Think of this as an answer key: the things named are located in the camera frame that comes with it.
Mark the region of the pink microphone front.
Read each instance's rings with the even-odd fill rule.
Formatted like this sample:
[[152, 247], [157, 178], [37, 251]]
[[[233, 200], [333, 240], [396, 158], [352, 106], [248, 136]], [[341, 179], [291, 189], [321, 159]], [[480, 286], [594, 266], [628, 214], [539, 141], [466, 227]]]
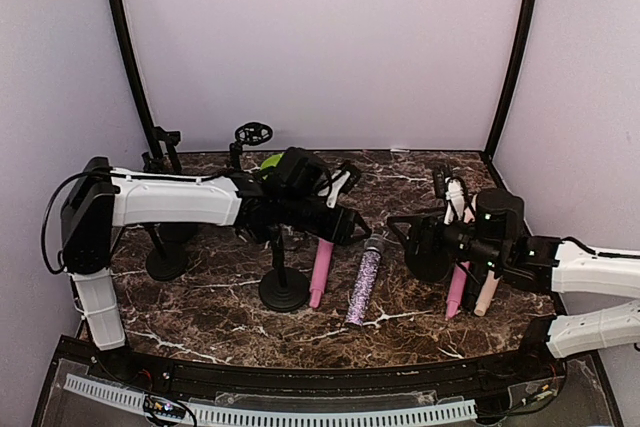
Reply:
[[324, 239], [318, 242], [309, 288], [309, 307], [317, 309], [325, 293], [334, 244]]

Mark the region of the pink microphone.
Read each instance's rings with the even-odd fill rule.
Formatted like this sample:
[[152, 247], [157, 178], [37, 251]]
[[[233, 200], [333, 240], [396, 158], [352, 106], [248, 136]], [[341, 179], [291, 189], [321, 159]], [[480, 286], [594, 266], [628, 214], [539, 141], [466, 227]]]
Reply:
[[450, 320], [458, 314], [469, 267], [469, 262], [462, 262], [461, 264], [457, 264], [453, 270], [446, 299], [446, 320]]
[[318, 242], [309, 288], [309, 307], [317, 309], [325, 293], [334, 244], [324, 239]]

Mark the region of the purple glitter microphone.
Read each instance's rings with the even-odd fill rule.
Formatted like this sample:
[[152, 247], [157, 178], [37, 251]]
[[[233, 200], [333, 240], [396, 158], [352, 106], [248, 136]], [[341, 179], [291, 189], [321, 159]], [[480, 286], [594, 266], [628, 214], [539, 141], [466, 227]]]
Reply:
[[347, 325], [361, 326], [364, 323], [384, 249], [384, 237], [380, 234], [372, 234], [364, 244], [363, 255], [345, 317]]

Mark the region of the black microphone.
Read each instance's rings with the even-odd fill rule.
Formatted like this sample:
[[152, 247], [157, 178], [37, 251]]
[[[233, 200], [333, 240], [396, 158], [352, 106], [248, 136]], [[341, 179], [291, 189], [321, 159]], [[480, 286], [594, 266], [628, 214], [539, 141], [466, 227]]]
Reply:
[[473, 312], [487, 277], [487, 269], [482, 266], [477, 266], [476, 264], [471, 264], [468, 271], [469, 275], [466, 278], [461, 308], [467, 312]]

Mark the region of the black tripod mic stand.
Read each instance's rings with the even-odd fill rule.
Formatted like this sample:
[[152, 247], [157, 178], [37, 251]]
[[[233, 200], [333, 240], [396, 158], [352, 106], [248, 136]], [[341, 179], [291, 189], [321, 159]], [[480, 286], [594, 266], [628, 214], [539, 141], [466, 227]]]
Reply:
[[238, 127], [234, 132], [234, 141], [229, 145], [229, 166], [240, 171], [241, 156], [246, 147], [256, 147], [273, 138], [273, 129], [264, 123], [252, 121]]

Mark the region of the black round-base mic stand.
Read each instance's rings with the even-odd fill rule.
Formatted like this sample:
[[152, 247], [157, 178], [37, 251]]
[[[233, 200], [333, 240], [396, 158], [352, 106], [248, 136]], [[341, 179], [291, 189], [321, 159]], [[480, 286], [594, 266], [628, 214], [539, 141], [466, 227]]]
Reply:
[[175, 174], [181, 174], [182, 165], [177, 153], [177, 146], [180, 144], [182, 139], [181, 132], [177, 130], [167, 131], [160, 126], [156, 126], [153, 128], [152, 133], [156, 141], [164, 144], [172, 172]]

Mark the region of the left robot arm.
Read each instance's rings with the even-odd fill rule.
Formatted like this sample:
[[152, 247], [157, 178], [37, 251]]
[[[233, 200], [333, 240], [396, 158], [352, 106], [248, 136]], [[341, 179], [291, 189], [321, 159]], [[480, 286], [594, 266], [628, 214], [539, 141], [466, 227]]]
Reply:
[[114, 228], [141, 225], [152, 232], [157, 224], [188, 223], [242, 231], [271, 248], [272, 268], [259, 283], [262, 303], [271, 311], [292, 312], [309, 299], [311, 287], [304, 274], [285, 266], [281, 229], [289, 226], [340, 246], [370, 237], [361, 214], [338, 203], [359, 178], [352, 164], [331, 172], [320, 157], [298, 147], [256, 172], [210, 176], [141, 173], [92, 158], [62, 183], [71, 190], [61, 207], [57, 261], [72, 279], [94, 345], [103, 352], [103, 368], [120, 383], [141, 374], [140, 359], [125, 348], [110, 272]]

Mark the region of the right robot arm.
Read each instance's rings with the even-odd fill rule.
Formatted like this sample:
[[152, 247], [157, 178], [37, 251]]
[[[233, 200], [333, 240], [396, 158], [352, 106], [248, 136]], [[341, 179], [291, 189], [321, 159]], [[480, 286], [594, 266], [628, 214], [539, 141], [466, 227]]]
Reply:
[[506, 284], [538, 294], [586, 292], [626, 298], [626, 303], [578, 315], [534, 319], [510, 360], [521, 381], [549, 363], [585, 351], [639, 344], [639, 254], [589, 247], [574, 237], [533, 236], [524, 230], [524, 201], [505, 189], [480, 191], [474, 218], [448, 219], [443, 209], [391, 216], [388, 228], [419, 280], [439, 282], [457, 261]]

